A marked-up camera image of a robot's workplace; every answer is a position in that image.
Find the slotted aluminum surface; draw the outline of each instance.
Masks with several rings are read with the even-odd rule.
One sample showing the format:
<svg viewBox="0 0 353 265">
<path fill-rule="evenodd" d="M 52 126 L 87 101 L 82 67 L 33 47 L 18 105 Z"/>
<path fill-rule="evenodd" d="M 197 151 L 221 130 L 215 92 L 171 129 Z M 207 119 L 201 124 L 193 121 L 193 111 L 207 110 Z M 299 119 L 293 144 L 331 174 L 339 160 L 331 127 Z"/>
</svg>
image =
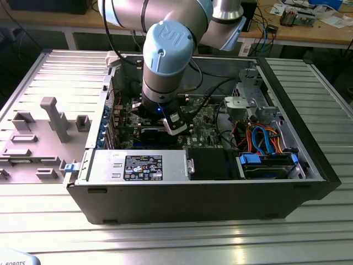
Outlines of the slotted aluminum surface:
<svg viewBox="0 0 353 265">
<path fill-rule="evenodd" d="M 6 115 L 0 121 L 0 150 L 13 132 L 11 120 L 18 111 L 30 112 L 35 120 L 48 119 L 40 107 L 43 97 L 56 97 L 57 110 L 68 120 L 76 120 L 77 115 L 88 115 L 92 120 L 108 74 L 105 56 L 102 51 L 54 50 L 41 54 L 9 100 L 11 104 L 5 107 Z"/>
<path fill-rule="evenodd" d="M 286 220 L 92 225 L 60 184 L 0 185 L 0 244 L 44 265 L 352 264 L 352 168 L 337 166 L 343 184 Z"/>
<path fill-rule="evenodd" d="M 302 60 L 267 62 L 341 181 L 353 181 L 352 109 L 316 67 Z"/>
</svg>

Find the ur logo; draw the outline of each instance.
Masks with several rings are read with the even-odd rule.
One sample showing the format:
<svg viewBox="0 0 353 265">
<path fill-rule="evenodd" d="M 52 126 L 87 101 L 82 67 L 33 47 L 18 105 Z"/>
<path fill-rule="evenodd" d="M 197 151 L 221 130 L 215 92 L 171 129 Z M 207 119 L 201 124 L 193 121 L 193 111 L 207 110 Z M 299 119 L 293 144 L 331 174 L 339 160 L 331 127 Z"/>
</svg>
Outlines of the ur logo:
<svg viewBox="0 0 353 265">
<path fill-rule="evenodd" d="M 159 34 L 159 36 L 163 39 L 170 40 L 173 46 L 178 46 L 184 35 L 185 33 L 170 29 L 167 25 L 164 25 L 161 33 Z"/>
</svg>

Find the wire bundle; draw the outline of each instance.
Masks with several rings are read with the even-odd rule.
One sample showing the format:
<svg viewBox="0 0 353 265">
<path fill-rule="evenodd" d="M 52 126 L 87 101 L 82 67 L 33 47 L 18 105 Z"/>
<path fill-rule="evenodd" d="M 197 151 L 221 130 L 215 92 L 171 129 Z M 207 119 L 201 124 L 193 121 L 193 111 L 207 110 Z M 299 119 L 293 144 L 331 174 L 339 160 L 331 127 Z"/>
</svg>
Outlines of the wire bundle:
<svg viewBox="0 0 353 265">
<path fill-rule="evenodd" d="M 269 53 L 271 53 L 271 50 L 274 46 L 274 40 L 276 39 L 277 34 L 271 33 L 272 40 L 268 44 L 266 44 L 266 41 L 268 38 L 268 32 L 266 31 L 266 28 L 268 27 L 269 24 L 268 24 L 267 19 L 264 18 L 263 13 L 262 13 L 261 9 L 259 8 L 259 5 L 257 5 L 256 8 L 259 10 L 260 15 L 254 14 L 254 16 L 256 16 L 256 17 L 253 18 L 253 21 L 256 22 L 258 25 L 261 25 L 261 28 L 259 28 L 259 30 L 262 32 L 262 37 L 259 39 L 258 43 L 256 44 L 256 46 L 254 48 L 251 47 L 251 52 L 250 52 L 249 56 L 252 56 L 253 54 L 256 56 L 256 54 L 259 52 L 260 53 L 259 57 L 260 57 L 264 52 L 269 51 Z M 259 46 L 262 39 L 264 39 L 263 45 L 262 45 L 261 49 L 258 50 L 258 46 Z"/>
<path fill-rule="evenodd" d="M 232 135 L 236 133 L 237 129 L 238 127 L 235 125 Z M 256 142 L 257 133 L 264 135 L 263 140 L 261 140 L 259 144 Z M 245 129 L 245 137 L 237 144 L 237 147 L 242 149 L 243 152 L 251 153 L 255 149 L 256 154 L 265 155 L 265 152 L 261 149 L 264 140 L 268 153 L 283 153 L 278 133 L 273 128 L 259 123 L 251 123 L 250 125 L 247 125 Z"/>
</svg>

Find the table leg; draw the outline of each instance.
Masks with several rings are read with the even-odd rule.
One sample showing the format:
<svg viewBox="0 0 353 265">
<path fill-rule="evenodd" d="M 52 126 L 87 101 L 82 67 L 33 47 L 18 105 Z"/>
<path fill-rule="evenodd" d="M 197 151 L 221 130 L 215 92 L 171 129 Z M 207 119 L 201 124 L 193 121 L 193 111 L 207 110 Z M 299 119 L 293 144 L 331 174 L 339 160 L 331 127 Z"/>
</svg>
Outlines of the table leg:
<svg viewBox="0 0 353 265">
<path fill-rule="evenodd" d="M 255 41 L 254 38 L 244 38 L 242 42 L 242 46 L 240 47 L 239 56 L 247 57 L 254 41 Z"/>
<path fill-rule="evenodd" d="M 65 31 L 63 31 L 63 33 L 65 34 L 68 49 L 78 50 L 75 38 L 73 36 L 73 32 L 71 30 L 66 29 Z"/>
</svg>

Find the computer tower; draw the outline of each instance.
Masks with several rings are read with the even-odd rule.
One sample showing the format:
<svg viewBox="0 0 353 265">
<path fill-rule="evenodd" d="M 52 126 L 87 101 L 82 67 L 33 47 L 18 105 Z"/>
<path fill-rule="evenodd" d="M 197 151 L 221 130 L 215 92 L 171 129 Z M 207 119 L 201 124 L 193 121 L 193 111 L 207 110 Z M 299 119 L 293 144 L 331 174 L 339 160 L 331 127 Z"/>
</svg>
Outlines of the computer tower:
<svg viewBox="0 0 353 265">
<path fill-rule="evenodd" d="M 242 32 L 248 32 L 252 25 L 253 16 L 256 10 L 256 0 L 242 0 L 242 7 L 244 9 L 244 16 L 247 18 Z"/>
</svg>

